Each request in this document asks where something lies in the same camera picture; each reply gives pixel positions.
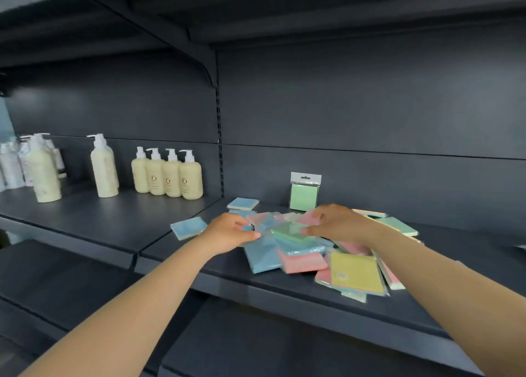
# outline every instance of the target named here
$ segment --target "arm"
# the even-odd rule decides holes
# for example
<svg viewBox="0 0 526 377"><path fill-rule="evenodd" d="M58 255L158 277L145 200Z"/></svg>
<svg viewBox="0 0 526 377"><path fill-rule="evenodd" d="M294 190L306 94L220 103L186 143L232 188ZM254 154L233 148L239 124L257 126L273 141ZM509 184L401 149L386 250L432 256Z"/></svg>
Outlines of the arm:
<svg viewBox="0 0 526 377"><path fill-rule="evenodd" d="M304 233L360 242L487 376L526 375L526 298L398 231L338 205L318 207Z"/></svg>
<svg viewBox="0 0 526 377"><path fill-rule="evenodd" d="M150 274L116 296L35 361L21 377L136 377L201 267L259 238L223 214Z"/></svg>

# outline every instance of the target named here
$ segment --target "hand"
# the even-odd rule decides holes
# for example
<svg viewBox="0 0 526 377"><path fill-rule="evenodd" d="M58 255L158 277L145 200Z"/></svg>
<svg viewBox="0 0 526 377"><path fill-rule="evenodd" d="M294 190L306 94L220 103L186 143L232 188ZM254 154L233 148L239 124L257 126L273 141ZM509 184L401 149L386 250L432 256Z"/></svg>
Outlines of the hand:
<svg viewBox="0 0 526 377"><path fill-rule="evenodd" d="M224 213L211 221L198 238L211 251L212 256L223 254L261 236L256 232L244 232L243 226L247 225L248 221L241 215Z"/></svg>
<svg viewBox="0 0 526 377"><path fill-rule="evenodd" d="M356 242L373 249L380 235L396 232L388 226L336 204L317 207L312 217L320 219L319 226L305 227L301 231L302 234L325 237L332 241Z"/></svg>

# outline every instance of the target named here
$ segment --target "yellow sticky note pad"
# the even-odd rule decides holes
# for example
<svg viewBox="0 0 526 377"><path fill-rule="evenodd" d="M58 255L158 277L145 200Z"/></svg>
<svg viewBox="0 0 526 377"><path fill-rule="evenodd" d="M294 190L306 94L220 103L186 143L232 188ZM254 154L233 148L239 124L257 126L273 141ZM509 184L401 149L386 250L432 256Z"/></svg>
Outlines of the yellow sticky note pad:
<svg viewBox="0 0 526 377"><path fill-rule="evenodd" d="M332 285L376 293L383 293L384 286L372 256L333 252L330 254Z"/></svg>

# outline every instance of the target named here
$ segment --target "forearm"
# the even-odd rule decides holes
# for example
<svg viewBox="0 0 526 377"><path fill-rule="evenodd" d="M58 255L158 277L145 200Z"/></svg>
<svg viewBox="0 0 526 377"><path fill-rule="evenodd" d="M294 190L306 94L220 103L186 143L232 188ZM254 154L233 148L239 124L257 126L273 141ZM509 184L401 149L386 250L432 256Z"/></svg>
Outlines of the forearm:
<svg viewBox="0 0 526 377"><path fill-rule="evenodd" d="M373 249L486 375L524 375L526 299L394 231Z"/></svg>
<svg viewBox="0 0 526 377"><path fill-rule="evenodd" d="M23 377L138 376L201 267L196 238L60 340Z"/></svg>

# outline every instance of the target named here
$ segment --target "upper shelf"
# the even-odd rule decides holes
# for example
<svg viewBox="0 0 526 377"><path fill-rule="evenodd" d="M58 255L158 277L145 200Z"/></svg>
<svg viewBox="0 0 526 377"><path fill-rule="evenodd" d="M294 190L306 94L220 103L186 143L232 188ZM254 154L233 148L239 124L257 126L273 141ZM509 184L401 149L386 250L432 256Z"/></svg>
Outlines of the upper shelf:
<svg viewBox="0 0 526 377"><path fill-rule="evenodd" d="M214 84L208 44L524 9L526 0L0 0L0 67L172 47Z"/></svg>

